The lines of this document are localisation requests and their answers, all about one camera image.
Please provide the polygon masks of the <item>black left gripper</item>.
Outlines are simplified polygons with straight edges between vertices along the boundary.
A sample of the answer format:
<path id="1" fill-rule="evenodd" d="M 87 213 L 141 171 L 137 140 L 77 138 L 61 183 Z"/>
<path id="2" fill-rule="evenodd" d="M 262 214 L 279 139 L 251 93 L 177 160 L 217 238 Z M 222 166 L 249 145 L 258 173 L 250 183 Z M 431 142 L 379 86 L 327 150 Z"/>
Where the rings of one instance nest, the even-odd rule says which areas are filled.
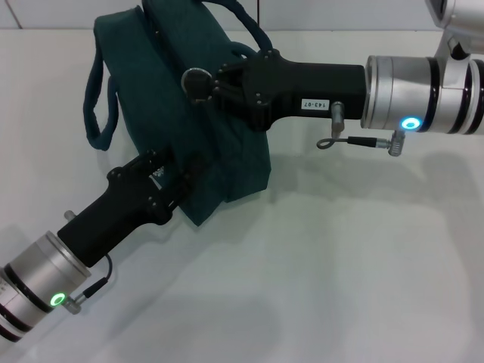
<path id="1" fill-rule="evenodd" d="M 173 211 L 193 193 L 206 161 L 192 154 L 185 168 L 164 188 L 151 176 L 174 161 L 171 150 L 137 156 L 107 174 L 107 190 L 57 233 L 85 265 L 98 263 L 135 229 L 145 224 L 165 225 Z"/>

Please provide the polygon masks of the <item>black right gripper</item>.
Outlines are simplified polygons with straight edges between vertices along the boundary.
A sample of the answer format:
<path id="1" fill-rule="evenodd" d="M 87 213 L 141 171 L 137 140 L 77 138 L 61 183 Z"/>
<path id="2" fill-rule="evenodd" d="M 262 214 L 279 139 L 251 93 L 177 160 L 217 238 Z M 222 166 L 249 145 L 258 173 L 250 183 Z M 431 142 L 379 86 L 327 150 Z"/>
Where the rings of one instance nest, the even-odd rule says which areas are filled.
<path id="1" fill-rule="evenodd" d="M 220 85 L 240 78 L 243 71 L 244 97 L 239 89 Z M 343 104 L 345 118 L 360 120 L 365 105 L 362 65 L 297 63 L 276 50 L 242 57 L 212 72 L 188 68 L 183 72 L 183 86 L 195 82 L 212 87 L 186 88 L 190 100 L 212 103 L 220 110 L 236 109 L 245 101 L 244 121 L 255 131 L 265 132 L 275 121 L 290 116 L 329 118 L 336 102 Z"/>

